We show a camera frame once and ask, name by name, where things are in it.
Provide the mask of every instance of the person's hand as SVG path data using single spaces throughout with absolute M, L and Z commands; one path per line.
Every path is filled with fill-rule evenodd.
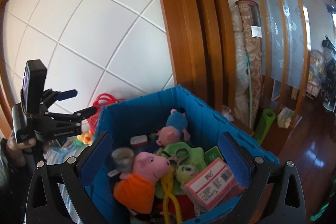
M 26 165 L 26 159 L 23 155 L 22 149 L 33 147 L 36 145 L 36 139 L 32 138 L 23 143 L 17 143 L 14 136 L 14 131 L 12 131 L 6 144 L 6 153 L 9 157 L 8 161 L 11 162 L 16 167 L 23 167 Z M 43 153 L 48 150 L 48 145 L 43 145 Z

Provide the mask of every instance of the green card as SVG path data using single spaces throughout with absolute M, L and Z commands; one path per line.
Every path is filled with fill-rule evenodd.
M 204 152 L 204 159 L 208 165 L 212 163 L 215 160 L 215 158 L 220 158 L 224 160 L 220 150 L 218 149 L 218 146 L 215 146 L 211 148 L 210 150 Z

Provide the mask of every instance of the plastic bag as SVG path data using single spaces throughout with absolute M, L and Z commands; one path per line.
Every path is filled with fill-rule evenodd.
M 308 81 L 321 83 L 323 65 L 323 53 L 319 50 L 311 50 Z
M 292 117 L 294 115 L 294 111 L 284 107 L 281 112 L 278 114 L 278 127 L 280 128 L 288 128 L 291 124 Z

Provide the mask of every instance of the price tag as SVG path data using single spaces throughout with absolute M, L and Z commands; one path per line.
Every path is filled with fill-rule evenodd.
M 251 26 L 252 30 L 252 36 L 253 37 L 263 37 L 262 32 L 261 32 L 261 27 L 258 26 Z

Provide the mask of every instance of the small metal cup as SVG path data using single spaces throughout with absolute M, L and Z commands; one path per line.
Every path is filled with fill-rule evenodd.
M 132 172 L 134 163 L 134 152 L 132 149 L 122 147 L 112 152 L 112 159 L 115 164 L 115 168 L 121 173 Z

